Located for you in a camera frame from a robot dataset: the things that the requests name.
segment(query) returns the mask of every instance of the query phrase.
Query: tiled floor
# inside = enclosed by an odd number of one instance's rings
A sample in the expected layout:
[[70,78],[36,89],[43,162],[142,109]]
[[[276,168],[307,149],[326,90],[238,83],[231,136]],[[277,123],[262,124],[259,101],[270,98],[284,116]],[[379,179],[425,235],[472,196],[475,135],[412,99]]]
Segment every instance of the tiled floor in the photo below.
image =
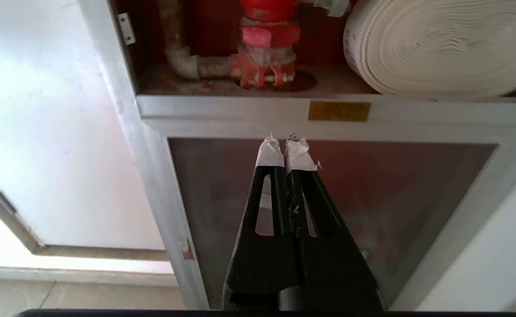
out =
[[177,288],[0,280],[0,317],[26,309],[185,309]]

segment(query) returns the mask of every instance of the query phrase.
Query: glass panel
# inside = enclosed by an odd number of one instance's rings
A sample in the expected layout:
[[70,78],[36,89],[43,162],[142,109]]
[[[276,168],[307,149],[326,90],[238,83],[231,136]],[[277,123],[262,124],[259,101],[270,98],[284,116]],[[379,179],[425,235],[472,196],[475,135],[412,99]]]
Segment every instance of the glass panel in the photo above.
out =
[[[170,139],[211,308],[222,287],[262,140]],[[309,141],[314,160],[390,305],[495,144]]]

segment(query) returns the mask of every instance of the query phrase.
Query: rolled fire hose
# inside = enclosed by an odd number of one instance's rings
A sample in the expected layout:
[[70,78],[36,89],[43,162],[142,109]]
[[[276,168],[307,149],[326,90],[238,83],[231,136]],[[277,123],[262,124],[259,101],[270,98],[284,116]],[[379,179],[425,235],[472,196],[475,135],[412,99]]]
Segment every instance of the rolled fire hose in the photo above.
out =
[[501,96],[516,90],[516,0],[360,0],[344,50],[382,94]]

